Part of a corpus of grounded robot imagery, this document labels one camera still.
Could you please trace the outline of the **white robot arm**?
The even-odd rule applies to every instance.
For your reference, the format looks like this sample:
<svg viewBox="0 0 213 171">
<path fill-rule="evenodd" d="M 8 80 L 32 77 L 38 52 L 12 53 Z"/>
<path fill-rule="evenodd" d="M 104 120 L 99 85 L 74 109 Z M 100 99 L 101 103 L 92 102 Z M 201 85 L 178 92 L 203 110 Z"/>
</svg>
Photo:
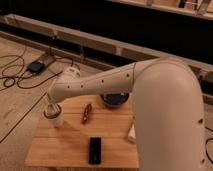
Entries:
<svg viewBox="0 0 213 171">
<path fill-rule="evenodd" d="M 82 77 L 65 69 L 47 91 L 44 116 L 81 95 L 130 93 L 140 171 L 205 171 L 204 102 L 199 81 L 180 59 L 134 62 Z"/>
</svg>

